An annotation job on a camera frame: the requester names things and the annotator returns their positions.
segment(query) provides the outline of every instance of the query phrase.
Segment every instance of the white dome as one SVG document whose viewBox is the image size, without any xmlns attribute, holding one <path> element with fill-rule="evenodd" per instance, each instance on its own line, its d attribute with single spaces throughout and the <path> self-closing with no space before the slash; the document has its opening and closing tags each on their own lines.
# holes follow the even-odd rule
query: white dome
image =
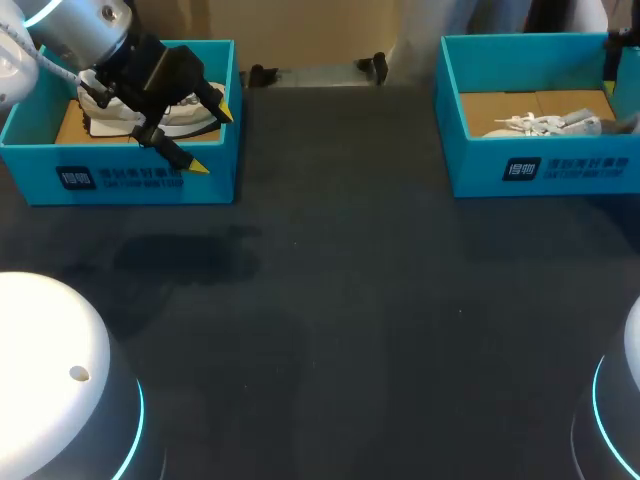
<svg viewBox="0 0 640 480">
<path fill-rule="evenodd" d="M 55 458 L 95 409 L 109 337 L 78 292 L 41 275 L 0 273 L 0 478 Z"/>
<path fill-rule="evenodd" d="M 624 353 L 631 375 L 640 389 L 640 299 L 631 307 L 624 328 Z"/>
</svg>

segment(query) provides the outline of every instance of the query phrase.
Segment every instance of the hole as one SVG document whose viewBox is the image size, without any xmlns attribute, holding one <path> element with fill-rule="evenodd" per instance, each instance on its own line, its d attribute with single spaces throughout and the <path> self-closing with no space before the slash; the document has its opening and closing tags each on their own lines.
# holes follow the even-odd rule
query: hole
<svg viewBox="0 0 640 480">
<path fill-rule="evenodd" d="M 102 16 L 109 22 L 113 22 L 116 19 L 116 14 L 110 5 L 105 5 L 104 7 L 102 7 Z"/>
<path fill-rule="evenodd" d="M 91 378 L 89 372 L 87 372 L 87 369 L 78 365 L 76 365 L 75 367 L 71 367 L 71 370 L 69 370 L 69 375 L 71 375 L 71 378 L 73 378 L 76 382 L 86 382 Z"/>
</svg>

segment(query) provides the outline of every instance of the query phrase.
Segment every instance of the wall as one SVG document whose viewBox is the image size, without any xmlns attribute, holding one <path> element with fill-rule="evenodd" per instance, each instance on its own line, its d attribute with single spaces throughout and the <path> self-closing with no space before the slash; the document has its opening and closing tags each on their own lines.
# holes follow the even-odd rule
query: wall
<svg viewBox="0 0 640 480">
<path fill-rule="evenodd" d="M 631 27 L 631 0 L 603 0 L 609 14 L 609 28 Z"/>
<path fill-rule="evenodd" d="M 143 24 L 166 39 L 231 38 L 241 68 L 345 63 L 388 51 L 394 0 L 136 0 Z"/>
</svg>

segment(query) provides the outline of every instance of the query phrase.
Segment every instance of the cable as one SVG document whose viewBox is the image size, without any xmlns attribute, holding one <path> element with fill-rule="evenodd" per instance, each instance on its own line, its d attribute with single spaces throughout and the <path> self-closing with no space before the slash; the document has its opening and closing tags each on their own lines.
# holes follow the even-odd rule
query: cable
<svg viewBox="0 0 640 480">
<path fill-rule="evenodd" d="M 13 27 L 11 25 L 9 25 L 8 23 L 3 22 L 3 21 L 0 20 L 0 31 L 3 31 L 7 35 L 9 35 L 9 37 L 11 37 L 11 39 L 14 42 L 16 42 L 18 45 L 20 45 L 20 47 L 25 52 L 27 52 L 30 57 L 32 57 L 36 62 L 38 62 L 38 64 L 42 68 L 44 68 L 46 70 L 49 70 L 54 75 L 57 75 L 57 76 L 65 79 L 65 80 L 67 80 L 68 82 L 73 83 L 74 85 L 81 85 L 82 84 L 82 81 L 80 80 L 80 77 L 78 77 L 75 73 L 71 73 L 70 71 L 65 70 L 64 68 L 56 65 L 51 60 L 46 58 L 38 50 L 36 50 L 36 48 L 30 42 L 25 41 L 22 38 L 22 36 L 18 32 L 16 32 L 13 29 Z"/>
</svg>

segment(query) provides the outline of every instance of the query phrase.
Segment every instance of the brown cardboard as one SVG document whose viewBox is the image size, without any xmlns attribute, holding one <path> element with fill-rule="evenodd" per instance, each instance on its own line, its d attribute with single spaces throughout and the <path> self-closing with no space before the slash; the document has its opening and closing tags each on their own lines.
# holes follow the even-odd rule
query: brown cardboard
<svg viewBox="0 0 640 480">
<path fill-rule="evenodd" d="M 532 112 L 541 116 L 542 110 L 536 94 L 531 93 L 463 93 L 460 95 L 462 107 L 467 117 L 469 132 L 473 137 L 482 137 L 489 132 L 503 128 L 498 119 Z"/>
<path fill-rule="evenodd" d="M 220 140 L 220 130 L 204 133 L 196 137 L 180 139 L 180 142 L 216 142 Z M 78 145 L 78 144 L 104 144 L 104 143 L 130 143 L 135 142 L 129 137 L 101 137 L 94 138 L 90 136 L 84 128 L 83 114 L 80 104 L 77 100 L 71 100 L 67 107 L 58 136 L 56 138 L 57 145 Z"/>
<path fill-rule="evenodd" d="M 588 108 L 602 119 L 615 120 L 607 97 L 600 90 L 462 93 L 460 98 L 473 137 L 482 137 L 502 128 L 495 120 L 523 116 L 528 112 L 535 116 L 562 116 Z"/>
</svg>

